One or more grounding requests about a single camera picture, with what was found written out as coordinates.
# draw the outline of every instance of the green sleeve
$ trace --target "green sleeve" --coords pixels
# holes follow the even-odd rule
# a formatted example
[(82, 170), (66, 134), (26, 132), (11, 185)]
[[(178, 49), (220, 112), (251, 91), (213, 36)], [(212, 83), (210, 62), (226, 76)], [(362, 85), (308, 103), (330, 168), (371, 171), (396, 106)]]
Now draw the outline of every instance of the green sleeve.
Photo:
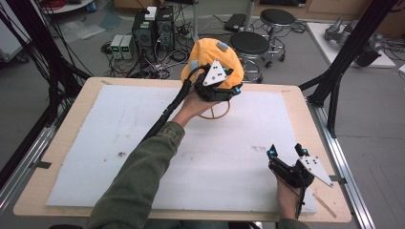
[(309, 227), (301, 221), (294, 219), (280, 219), (279, 220), (279, 229), (309, 229)]
[(176, 154), (184, 129), (167, 122), (127, 158), (110, 188), (98, 200), (88, 228), (142, 228), (148, 219), (160, 179)]

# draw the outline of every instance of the aluminum extrusion rail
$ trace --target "aluminum extrusion rail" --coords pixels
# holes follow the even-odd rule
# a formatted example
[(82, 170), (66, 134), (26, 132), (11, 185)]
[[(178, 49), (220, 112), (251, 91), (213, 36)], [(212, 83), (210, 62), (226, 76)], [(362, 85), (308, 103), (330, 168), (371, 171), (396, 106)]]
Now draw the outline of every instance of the aluminum extrusion rail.
[(54, 124), (42, 129), (42, 132), (38, 135), (27, 154), (0, 191), (0, 216), (4, 213), (23, 183), (27, 181), (27, 177), (35, 169), (36, 163), (50, 145), (55, 133), (56, 128)]
[(340, 177), (347, 181), (347, 183), (343, 184), (343, 186), (351, 201), (352, 209), (355, 212), (360, 227), (363, 229), (374, 229), (375, 226), (373, 219), (370, 216), (366, 203), (364, 202), (360, 191), (357, 188), (351, 169), (349, 168), (349, 164), (343, 154), (342, 149), (340, 148), (339, 142), (337, 141), (337, 138), (333, 138), (328, 130), (328, 115), (326, 114), (324, 108), (318, 108), (315, 106), (313, 106), (313, 108), (318, 116), (322, 131), (325, 134), (325, 139), (330, 148), (330, 155), (333, 158), (333, 162), (338, 170), (338, 173)]

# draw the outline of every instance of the yellow helmet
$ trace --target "yellow helmet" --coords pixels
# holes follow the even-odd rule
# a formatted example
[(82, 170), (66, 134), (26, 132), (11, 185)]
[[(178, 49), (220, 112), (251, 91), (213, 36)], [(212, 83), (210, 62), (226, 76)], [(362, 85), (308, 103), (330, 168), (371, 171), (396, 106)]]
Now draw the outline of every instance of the yellow helmet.
[(221, 65), (227, 70), (233, 69), (231, 75), (219, 86), (221, 89), (232, 89), (242, 83), (244, 79), (244, 69), (238, 55), (230, 49), (225, 43), (212, 38), (200, 39), (193, 47), (188, 59), (188, 64), (182, 69), (181, 81), (184, 81), (190, 72), (200, 65), (212, 64), (214, 60), (220, 61)]

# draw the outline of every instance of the concrete floor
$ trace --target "concrete floor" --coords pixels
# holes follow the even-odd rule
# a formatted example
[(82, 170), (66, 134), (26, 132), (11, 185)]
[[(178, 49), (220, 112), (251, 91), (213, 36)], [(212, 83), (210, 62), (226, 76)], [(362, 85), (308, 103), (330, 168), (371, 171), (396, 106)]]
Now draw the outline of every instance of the concrete floor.
[[(103, 76), (109, 68), (100, 47), (114, 34), (130, 32), (132, 21), (117, 19), (106, 9), (95, 13), (77, 10), (59, 16), (61, 23), (84, 18), (88, 26), (101, 25), (109, 18), (115, 22), (107, 31), (89, 40), (79, 39), (69, 43), (94, 75)], [(201, 19), (200, 28), (216, 20), (214, 17)], [(222, 26), (220, 22), (210, 23), (209, 30), (205, 32), (227, 33)], [(227, 41), (228, 37), (216, 36), (223, 41)], [(262, 64), (265, 76), (263, 83), (300, 85), (328, 68), (329, 64), (308, 31), (303, 34), (291, 32), (283, 41), (288, 48), (285, 62), (276, 60), (270, 69), (258, 62)], [(60, 39), (55, 42), (65, 54)], [(405, 184), (401, 182), (405, 178), (405, 81), (396, 71), (405, 62), (395, 63), (397, 66), (393, 69), (349, 68), (341, 82), (336, 117), (337, 138), (376, 228), (405, 228)], [(182, 67), (174, 67), (169, 79), (179, 79)], [(313, 89), (309, 89), (304, 94), (312, 92)], [(47, 99), (48, 85), (32, 62), (10, 63), (0, 69), (0, 168), (43, 113), (48, 105)], [(12, 206), (16, 198), (0, 215), (1, 228), (43, 229), (59, 223), (85, 225), (86, 219), (15, 216)], [(314, 222), (309, 226), (359, 228), (354, 218), (349, 223)], [(273, 228), (273, 224), (265, 223), (265, 228)]]

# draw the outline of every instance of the chair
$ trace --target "chair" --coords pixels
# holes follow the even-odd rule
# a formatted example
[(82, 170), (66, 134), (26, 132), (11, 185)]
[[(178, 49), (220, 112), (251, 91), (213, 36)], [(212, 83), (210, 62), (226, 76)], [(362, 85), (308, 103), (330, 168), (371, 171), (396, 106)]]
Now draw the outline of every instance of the chair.
[[(275, 53), (283, 52), (279, 60), (284, 61), (286, 58), (286, 45), (277, 37), (275, 37), (276, 30), (286, 29), (295, 23), (295, 17), (285, 10), (279, 9), (267, 9), (260, 13), (260, 20), (263, 24), (268, 25), (270, 30), (268, 34), (268, 43), (271, 53), (270, 59), (266, 62), (266, 67), (270, 68), (272, 65), (272, 57)], [(278, 41), (282, 46), (277, 46), (276, 41)]]
[(263, 59), (269, 49), (268, 41), (258, 33), (240, 31), (229, 38), (229, 46), (241, 59), (245, 71), (243, 82), (262, 83), (260, 67), (252, 59)]

